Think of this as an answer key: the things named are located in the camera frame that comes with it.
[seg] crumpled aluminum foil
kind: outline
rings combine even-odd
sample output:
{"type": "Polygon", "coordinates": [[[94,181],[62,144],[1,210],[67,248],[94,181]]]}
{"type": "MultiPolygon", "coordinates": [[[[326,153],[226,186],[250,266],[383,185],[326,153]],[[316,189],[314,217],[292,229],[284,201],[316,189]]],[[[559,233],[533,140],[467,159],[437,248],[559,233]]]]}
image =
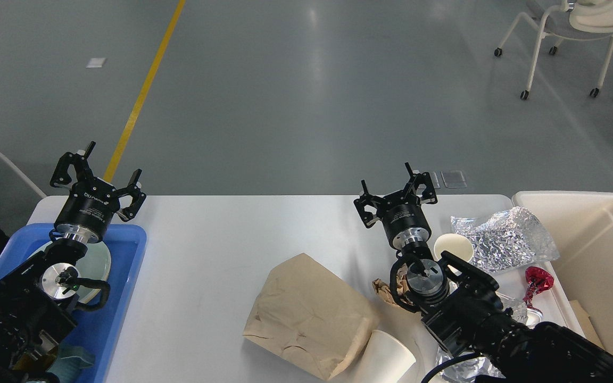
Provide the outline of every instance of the crumpled aluminum foil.
{"type": "MultiPolygon", "coordinates": [[[[526,324],[526,304],[521,299],[515,299],[511,296],[507,296],[501,293],[497,293],[498,298],[503,302],[503,308],[511,307],[513,310],[513,319],[520,323],[526,324]]],[[[444,363],[452,359],[451,356],[441,349],[436,352],[436,365],[444,363]]],[[[470,359],[462,363],[455,364],[449,368],[441,371],[441,378],[450,383],[474,383],[475,379],[479,375],[489,375],[496,378],[504,378],[501,371],[496,366],[491,364],[491,361],[482,356],[476,359],[470,359]]]]}
{"type": "Polygon", "coordinates": [[[525,207],[515,206],[487,218],[451,217],[451,225],[453,232],[469,238],[475,248],[470,264],[489,274],[560,256],[550,233],[525,207]]]}

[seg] paper bag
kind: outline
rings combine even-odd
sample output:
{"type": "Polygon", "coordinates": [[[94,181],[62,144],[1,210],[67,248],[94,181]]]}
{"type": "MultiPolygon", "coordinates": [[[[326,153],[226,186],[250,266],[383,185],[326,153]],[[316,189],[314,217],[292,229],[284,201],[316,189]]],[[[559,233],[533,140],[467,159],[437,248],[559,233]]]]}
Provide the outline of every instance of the paper bag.
{"type": "Polygon", "coordinates": [[[322,380],[364,349],[379,316],[362,294],[306,254],[274,267],[243,336],[322,380]]]}

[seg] cardboard piece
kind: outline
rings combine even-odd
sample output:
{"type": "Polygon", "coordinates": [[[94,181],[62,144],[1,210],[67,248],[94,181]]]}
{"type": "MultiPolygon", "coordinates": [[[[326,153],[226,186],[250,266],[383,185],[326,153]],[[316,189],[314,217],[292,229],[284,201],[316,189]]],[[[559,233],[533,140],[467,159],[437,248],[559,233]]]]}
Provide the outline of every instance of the cardboard piece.
{"type": "Polygon", "coordinates": [[[330,380],[363,351],[378,324],[368,299],[300,254],[269,273],[243,337],[330,380]]]}
{"type": "Polygon", "coordinates": [[[604,345],[600,341],[598,333],[595,331],[595,327],[593,327],[593,323],[591,323],[591,316],[581,307],[581,303],[578,301],[569,301],[569,305],[571,305],[571,309],[574,310],[578,324],[581,325],[583,333],[586,334],[586,339],[604,349],[604,345]]]}

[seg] chair leg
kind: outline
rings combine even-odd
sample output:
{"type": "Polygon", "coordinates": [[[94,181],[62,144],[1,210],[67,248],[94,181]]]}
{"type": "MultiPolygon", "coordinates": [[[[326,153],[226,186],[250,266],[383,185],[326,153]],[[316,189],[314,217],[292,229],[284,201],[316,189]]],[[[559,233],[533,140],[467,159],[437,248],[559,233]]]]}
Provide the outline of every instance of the chair leg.
{"type": "Polygon", "coordinates": [[[598,80],[598,86],[591,90],[591,96],[597,97],[598,93],[602,89],[604,84],[604,78],[607,75],[607,68],[609,68],[609,61],[611,60],[611,53],[613,52],[613,35],[610,37],[609,47],[607,48],[607,56],[605,56],[605,62],[602,65],[602,71],[600,72],[600,78],[598,80]]]}
{"type": "Polygon", "coordinates": [[[536,70],[536,63],[538,62],[538,51],[540,51],[541,42],[545,38],[543,27],[543,24],[541,24],[541,27],[538,29],[538,35],[536,36],[536,44],[533,48],[533,58],[531,59],[531,68],[528,71],[528,80],[526,81],[526,90],[521,92],[521,99],[527,99],[528,93],[531,91],[531,85],[533,84],[533,73],[536,70]]]}
{"type": "Polygon", "coordinates": [[[506,45],[506,41],[508,41],[508,37],[510,37],[512,32],[515,30],[515,27],[517,27],[517,24],[519,23],[519,20],[521,20],[522,17],[528,17],[528,14],[526,14],[526,12],[520,12],[520,14],[518,14],[517,17],[515,17],[514,21],[510,25],[510,28],[508,29],[508,32],[506,32],[506,36],[504,36],[503,39],[501,40],[501,43],[498,44],[498,48],[503,48],[503,45],[506,45]]]}
{"type": "Polygon", "coordinates": [[[559,37],[555,41],[555,44],[548,51],[548,54],[550,54],[550,56],[555,56],[555,53],[557,53],[557,49],[560,47],[560,45],[562,45],[562,41],[564,41],[564,39],[562,37],[559,37]]]}
{"type": "Polygon", "coordinates": [[[20,170],[20,168],[15,165],[15,163],[13,163],[11,160],[9,160],[8,157],[3,155],[2,152],[0,152],[0,160],[6,163],[6,165],[8,165],[8,167],[11,168],[11,170],[13,170],[13,172],[18,177],[20,177],[20,179],[25,182],[25,184],[27,184],[32,189],[32,191],[35,192],[35,194],[37,194],[37,196],[39,196],[39,198],[46,198],[46,194],[44,194],[44,192],[39,189],[39,187],[34,182],[32,182],[32,180],[29,179],[29,177],[27,177],[27,175],[25,175],[25,173],[23,173],[22,170],[20,170]]]}

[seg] white plate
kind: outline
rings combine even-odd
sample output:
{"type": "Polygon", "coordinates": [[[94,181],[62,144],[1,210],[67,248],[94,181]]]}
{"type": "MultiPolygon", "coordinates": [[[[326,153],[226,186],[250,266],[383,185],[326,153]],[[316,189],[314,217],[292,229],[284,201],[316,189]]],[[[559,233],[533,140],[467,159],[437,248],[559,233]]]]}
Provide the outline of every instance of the white plate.
{"type": "MultiPolygon", "coordinates": [[[[51,242],[44,243],[39,249],[34,250],[30,256],[42,252],[51,242]]],[[[77,269],[80,271],[82,278],[100,279],[107,281],[107,276],[110,274],[110,250],[104,242],[87,243],[87,254],[77,261],[77,269]]],[[[80,303],[88,303],[99,293],[100,289],[86,288],[80,286],[77,294],[80,297],[80,303]]]]}

